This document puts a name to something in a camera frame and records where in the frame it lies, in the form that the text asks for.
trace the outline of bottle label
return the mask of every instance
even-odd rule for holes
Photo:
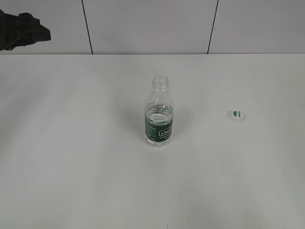
[[[163,142],[170,138],[172,134],[172,124],[173,121],[165,125],[154,125],[146,121],[146,136],[154,142]]]

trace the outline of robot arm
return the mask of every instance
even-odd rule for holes
[[[14,16],[0,10],[0,51],[50,40],[50,30],[31,14]]]

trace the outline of clear plastic bottle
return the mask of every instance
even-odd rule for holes
[[[173,124],[173,100],[167,77],[154,77],[152,88],[145,104],[145,136],[150,145],[163,146],[170,141]]]

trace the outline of table surface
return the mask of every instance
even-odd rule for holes
[[[0,56],[0,228],[305,228],[304,63]],[[161,148],[144,140],[157,74],[175,103]]]

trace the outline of bottle mouth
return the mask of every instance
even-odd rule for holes
[[[152,80],[152,87],[156,90],[167,90],[169,87],[167,77],[163,75],[155,76]]]

